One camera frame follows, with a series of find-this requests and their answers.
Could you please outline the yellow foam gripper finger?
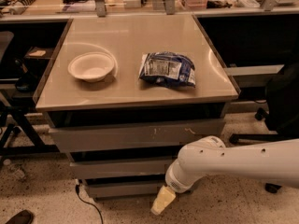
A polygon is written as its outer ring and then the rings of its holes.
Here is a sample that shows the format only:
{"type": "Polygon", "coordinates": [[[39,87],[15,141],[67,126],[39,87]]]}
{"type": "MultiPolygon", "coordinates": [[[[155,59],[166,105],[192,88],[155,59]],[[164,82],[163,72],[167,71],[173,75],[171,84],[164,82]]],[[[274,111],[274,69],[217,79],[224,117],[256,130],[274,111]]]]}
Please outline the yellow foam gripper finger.
{"type": "Polygon", "coordinates": [[[162,186],[157,194],[156,199],[150,211],[154,215],[160,215],[163,210],[175,200],[176,193],[168,186],[162,186]]]}

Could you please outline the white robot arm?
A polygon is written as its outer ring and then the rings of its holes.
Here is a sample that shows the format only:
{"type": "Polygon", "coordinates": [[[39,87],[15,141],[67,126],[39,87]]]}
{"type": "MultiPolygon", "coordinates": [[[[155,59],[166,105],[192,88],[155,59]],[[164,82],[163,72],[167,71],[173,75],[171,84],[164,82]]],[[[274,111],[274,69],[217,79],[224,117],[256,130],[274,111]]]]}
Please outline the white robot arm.
{"type": "Polygon", "coordinates": [[[178,193],[207,175],[236,175],[298,189],[299,140],[227,147],[220,138],[208,136],[189,143],[167,169],[151,212],[161,214],[178,193]]]}

